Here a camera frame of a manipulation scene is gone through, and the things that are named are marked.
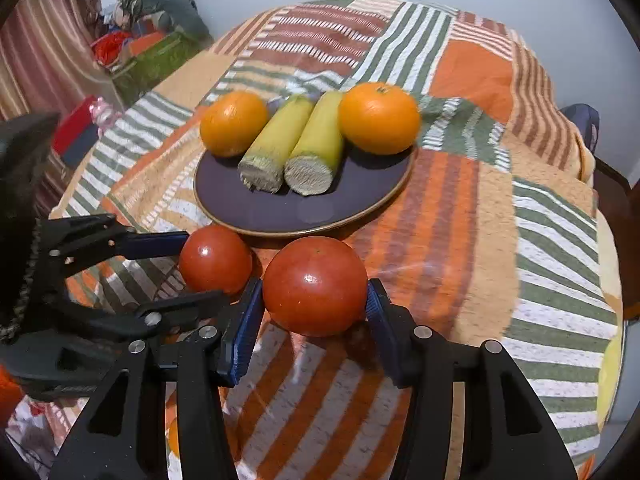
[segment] dark purple plate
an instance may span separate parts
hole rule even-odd
[[[217,223],[261,237],[293,237],[326,231],[362,218],[382,206],[407,180],[412,150],[390,156],[347,148],[329,191],[301,196],[283,184],[275,194],[249,191],[240,181],[237,158],[205,152],[194,190],[201,208]]]

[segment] tablecloth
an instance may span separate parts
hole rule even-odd
[[[611,388],[598,384],[615,383],[620,358],[619,282],[600,261],[615,257],[584,183],[593,158],[533,51],[502,23],[405,0],[263,12],[137,101],[88,155],[60,214],[108,211],[139,231],[192,231],[210,222],[193,192],[206,105],[234,89],[268,100],[365,81],[415,97],[418,154],[391,204],[331,234],[417,322],[466,344],[500,340],[587,474],[610,402]],[[248,242],[263,267],[279,247]],[[68,286],[78,301],[121,312],[179,294],[184,282],[173,259],[114,258]],[[408,407],[364,324],[308,340],[268,316],[247,376],[221,400],[240,478],[262,480],[386,478]],[[80,407],[44,406],[58,444]],[[460,464],[461,423],[457,411],[448,478]],[[179,478],[172,452],[168,461]]]

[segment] pile of clothes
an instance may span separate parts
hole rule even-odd
[[[176,30],[203,47],[212,42],[194,0],[120,0],[106,10],[105,21],[109,31],[92,49],[110,72]]]

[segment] plate rim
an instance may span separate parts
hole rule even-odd
[[[200,201],[200,197],[198,196],[198,189],[196,185],[196,178],[198,176],[198,170],[200,169],[200,163],[202,162],[202,159],[204,158],[204,156],[208,153],[206,148],[204,152],[202,152],[202,155],[200,155],[200,158],[198,160],[198,165],[196,166],[196,170],[194,172],[193,194],[196,197],[196,202],[198,203],[198,207],[202,211],[204,211],[204,214],[207,215],[207,217],[209,217],[211,220],[213,220],[217,224],[227,227],[232,231],[235,231],[236,233],[241,235],[254,236],[258,238],[293,238],[293,237],[307,236],[307,235],[316,234],[316,233],[323,233],[323,232],[331,231],[332,229],[337,229],[338,227],[342,227],[344,225],[350,224],[351,222],[355,222],[356,220],[359,220],[365,217],[366,215],[368,215],[369,213],[375,211],[376,209],[382,207],[383,205],[385,205],[386,202],[392,199],[400,191],[402,186],[404,186],[404,184],[409,180],[409,176],[411,175],[412,169],[414,167],[415,159],[417,157],[418,149],[419,148],[417,146],[411,147],[411,153],[409,154],[409,163],[407,164],[406,170],[404,170],[402,177],[398,180],[396,185],[393,186],[393,188],[389,190],[389,192],[385,196],[380,198],[380,200],[378,200],[376,203],[370,205],[366,209],[363,209],[362,211],[356,214],[349,216],[348,218],[343,218],[342,220],[332,222],[331,224],[311,227],[309,229],[302,229],[300,231],[287,231],[287,232],[277,232],[277,233],[251,231],[249,229],[243,229],[241,227],[236,227],[231,224],[227,224],[226,222],[223,222],[219,218],[216,218],[215,216],[213,216],[203,206],[202,202]]]

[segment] green striped fabric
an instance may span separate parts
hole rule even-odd
[[[336,7],[349,7],[355,0],[311,0],[308,4],[335,5]]]
[[[459,97],[414,97],[422,115],[419,146],[482,160],[505,173],[511,170],[509,151],[499,145],[504,126],[481,108]]]
[[[405,2],[342,89],[348,90],[357,83],[382,81],[407,92],[426,94],[447,45],[452,23],[453,17],[448,12]]]
[[[104,212],[100,201],[111,187],[142,155],[158,148],[191,115],[191,110],[156,92],[140,98],[96,143],[63,216]],[[145,230],[135,222],[132,224],[138,230]],[[175,296],[184,287],[171,258],[136,262],[113,258],[109,263],[115,270],[109,277],[98,272],[97,267],[88,270],[98,283],[97,288],[89,288],[79,275],[71,277],[96,308],[122,312],[128,304]]]
[[[513,179],[513,207],[520,290],[502,344],[579,465],[600,441],[598,378],[617,330],[600,290],[596,221],[520,178]]]
[[[193,115],[156,92],[141,97],[96,142],[63,216],[94,214],[100,200],[145,153],[158,148]]]
[[[327,92],[340,88],[344,78],[331,70],[309,73],[295,70],[292,73],[270,71],[256,66],[251,61],[238,60],[220,78],[201,104],[211,104],[218,97],[232,91],[232,84],[242,84],[249,88],[274,92],[283,97],[292,94]]]

